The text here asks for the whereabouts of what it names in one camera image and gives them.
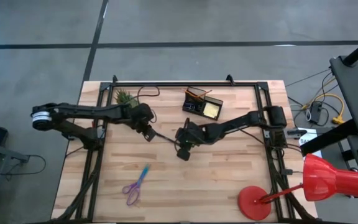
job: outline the wooden tabletop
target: wooden tabletop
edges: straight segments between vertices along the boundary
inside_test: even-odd
[[[294,127],[284,82],[267,82],[272,104],[284,108],[287,127]],[[84,82],[80,105],[96,105],[99,84],[100,82]],[[186,118],[196,124],[214,122],[181,110],[185,99],[182,88],[186,87],[161,87],[160,96],[140,98],[157,115],[157,122],[152,124],[154,130],[172,139]],[[223,100],[218,123],[257,110],[255,92],[251,87],[200,88],[212,90],[208,96]],[[121,89],[136,95],[139,88]],[[142,94],[152,95],[156,92],[154,88],[142,90]],[[84,127],[91,126],[91,121],[87,119],[76,119],[75,123]],[[262,139],[260,128],[248,128],[247,131]],[[81,146],[79,141],[72,141],[67,153]],[[190,160],[185,162],[177,158],[172,143],[157,136],[147,142],[141,134],[123,124],[109,124],[93,221],[252,222],[239,211],[237,195],[241,189],[250,185],[270,192],[270,176],[263,145],[238,131],[228,134],[212,146],[194,147],[190,152]],[[66,158],[52,218],[61,215],[80,190],[85,158],[84,149]],[[299,152],[285,149],[284,160],[288,169],[303,170],[303,159]],[[123,186],[139,178],[146,164],[151,166],[140,188],[140,200],[128,207],[127,197],[121,190]],[[298,185],[302,182],[301,174],[288,176],[288,181],[290,187]],[[299,189],[294,194],[307,211],[316,217],[314,203],[305,200],[303,190]],[[88,200],[89,197],[86,198],[84,214],[88,211]],[[271,214],[263,221],[277,221],[274,204]]]

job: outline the small box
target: small box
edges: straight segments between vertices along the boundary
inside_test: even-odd
[[[188,87],[185,94],[183,111],[218,120],[223,101],[206,96],[206,91],[194,87]]]

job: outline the black metal frame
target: black metal frame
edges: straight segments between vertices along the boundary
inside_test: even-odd
[[[115,87],[133,87],[133,86],[144,86],[144,85],[157,85],[157,86],[227,86],[227,87],[235,87],[235,86],[248,86],[252,87],[255,91],[255,97],[257,101],[258,111],[260,116],[265,119],[264,115],[264,106],[262,104],[262,96],[261,91],[264,92],[266,106],[272,106],[272,102],[270,99],[270,92],[267,82],[234,82],[230,75],[227,76],[226,81],[222,82],[119,82],[116,76],[113,77],[112,82],[102,82],[99,87],[99,95],[97,100],[97,106],[101,106],[103,101],[103,96],[105,91],[108,91],[108,98],[106,105],[111,104],[113,90]],[[103,122],[103,128],[107,129],[107,122]],[[50,220],[49,222],[52,223],[91,223],[93,220],[94,215],[94,207],[96,203],[96,195],[98,191],[98,183],[99,183],[99,174],[101,171],[101,163],[103,159],[103,151],[104,151],[104,142],[105,138],[103,138],[102,147],[98,149],[98,155],[96,158],[96,164],[92,173],[90,174],[91,170],[91,161],[93,156],[93,150],[88,150],[86,155],[86,162],[84,167],[83,179],[81,183],[81,190],[76,196],[74,202],[68,208],[71,212],[67,213],[64,217],[60,217],[58,219]],[[278,161],[278,168],[277,171],[274,160],[272,157],[271,148],[269,147],[269,137],[264,135],[264,143],[265,143],[265,151],[267,156],[267,164],[270,174],[270,181],[272,185],[272,193],[275,194],[278,192],[277,185],[280,186],[281,189],[287,189],[288,186],[288,179],[286,175],[281,175],[281,170],[285,169],[285,164],[280,151],[276,151],[277,161]],[[86,218],[82,217],[83,214],[83,205],[84,205],[84,197],[92,185],[91,190],[91,197],[89,201],[89,209]],[[297,201],[295,196],[292,193],[289,193],[285,196],[288,216],[289,218],[283,217],[283,208],[280,199],[276,199],[273,201],[275,204],[276,214],[278,218],[278,222],[288,222],[288,223],[333,223],[333,222],[323,222],[321,220],[315,219],[312,217]],[[295,217],[295,210],[300,214],[302,220],[296,219]],[[71,220],[70,217],[73,215],[73,212],[76,210],[75,219]]]

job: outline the power adapter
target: power adapter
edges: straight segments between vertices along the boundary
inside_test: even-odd
[[[323,104],[320,102],[312,102],[310,106],[310,120],[309,122],[313,124],[318,124],[320,121],[320,115],[321,115],[321,108],[323,107]]]

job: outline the red desk lamp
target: red desk lamp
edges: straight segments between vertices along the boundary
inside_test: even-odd
[[[358,197],[358,172],[335,169],[329,162],[312,154],[307,154],[303,165],[303,184],[269,196],[257,186],[249,186],[240,191],[238,205],[240,211],[252,220],[263,220],[271,209],[271,201],[281,195],[303,188],[307,201],[324,200],[335,193]]]

